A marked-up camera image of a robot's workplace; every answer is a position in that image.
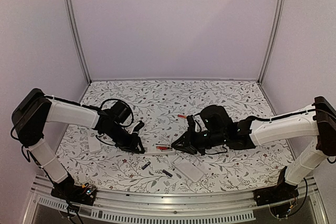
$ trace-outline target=floral tablecloth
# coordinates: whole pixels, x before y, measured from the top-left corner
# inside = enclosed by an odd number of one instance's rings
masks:
[[[187,129],[178,114],[195,114],[210,104],[223,105],[234,121],[249,115],[272,115],[255,82],[247,81],[104,81],[90,85],[82,103],[100,105],[108,98],[126,101],[135,121],[145,127],[140,133],[144,147],[170,144]],[[221,151],[221,147],[209,152]],[[193,183],[170,162],[182,155],[205,174]],[[253,150],[219,155],[137,155],[102,144],[100,153],[91,154],[88,130],[70,125],[57,150],[57,156],[79,183],[91,182],[99,188],[145,193],[209,193],[241,190],[274,184],[283,166],[293,161],[285,140]],[[147,162],[145,170],[141,167]],[[170,178],[161,172],[167,170]]]

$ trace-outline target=white wall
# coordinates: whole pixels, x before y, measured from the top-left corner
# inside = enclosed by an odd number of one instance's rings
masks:
[[[257,79],[276,0],[73,0],[93,80]]]
[[[11,139],[11,114],[34,87],[78,100],[84,78],[70,33],[64,0],[0,0],[0,223],[21,223],[36,165]],[[64,125],[45,139],[55,148]]]
[[[285,0],[264,87],[278,113],[319,95],[336,107],[336,0]],[[309,141],[292,141],[295,152]],[[336,166],[323,162],[314,175],[330,223],[336,223]]]

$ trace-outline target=perforated metal strip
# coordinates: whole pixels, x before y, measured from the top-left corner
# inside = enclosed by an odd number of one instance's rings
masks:
[[[56,210],[67,210],[67,204],[63,200],[56,200],[45,196],[40,196],[39,204]],[[152,217],[118,214],[106,210],[92,209],[87,218],[107,221],[111,223],[130,223],[130,224],[216,224],[216,223],[242,223],[255,220],[253,211],[244,211],[235,214],[218,216],[199,216],[199,217]]]

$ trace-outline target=vertical metal post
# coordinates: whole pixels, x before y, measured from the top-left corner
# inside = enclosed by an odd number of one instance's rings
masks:
[[[71,0],[64,0],[64,1],[65,1],[65,6],[66,6],[68,18],[69,18],[70,29],[71,29],[73,41],[75,43],[75,48],[76,48],[76,51],[77,51],[78,60],[79,60],[80,66],[82,68],[85,81],[87,82],[87,84],[90,84],[91,83],[91,77],[90,77],[88,66],[87,66],[87,63],[86,63],[86,60],[85,60],[85,57],[84,57],[83,48],[82,48],[82,45],[81,45],[81,42],[80,42],[79,33],[78,33],[78,29],[77,29],[77,24],[76,24],[76,19],[75,19],[75,14],[73,12],[74,8],[72,6],[72,1]]]
[[[258,77],[258,83],[259,84],[262,84],[264,79],[265,79],[265,75],[266,75],[266,72],[267,72],[267,68],[268,68],[268,65],[269,65],[269,61],[270,61],[272,51],[273,51],[273,47],[274,47],[274,44],[275,44],[275,40],[276,40],[276,37],[277,37],[277,32],[278,32],[278,28],[279,28],[279,24],[280,24],[282,9],[284,7],[284,2],[285,2],[285,0],[277,0],[277,7],[276,7],[274,19],[273,19],[272,30],[271,30],[271,34],[270,34],[270,37],[269,37],[269,40],[268,40],[264,61],[262,63],[261,71],[260,71],[259,77]]]

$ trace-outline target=robotic arm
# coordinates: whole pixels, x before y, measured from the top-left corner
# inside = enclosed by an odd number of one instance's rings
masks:
[[[172,147],[176,150],[205,154],[213,146],[230,149],[255,148],[275,140],[298,136],[317,136],[301,155],[279,175],[276,186],[257,189],[257,205],[267,205],[298,196],[297,185],[329,156],[336,156],[336,111],[324,97],[289,114],[269,119],[249,116],[233,122],[222,106],[210,105],[199,113],[207,131],[195,130],[194,116],[187,116],[188,130]]]
[[[44,125],[46,122],[62,122],[85,126],[97,130],[99,134],[108,135],[116,143],[115,146],[123,151],[144,153],[137,134],[144,124],[140,121],[131,134],[120,124],[130,114],[131,108],[121,100],[111,108],[102,110],[95,106],[49,97],[40,89],[33,89],[12,114],[14,127],[11,135],[15,130],[18,138],[14,138],[28,149],[35,163],[46,172],[54,185],[51,193],[53,196],[92,205],[96,195],[95,187],[75,185],[74,179],[43,139]]]

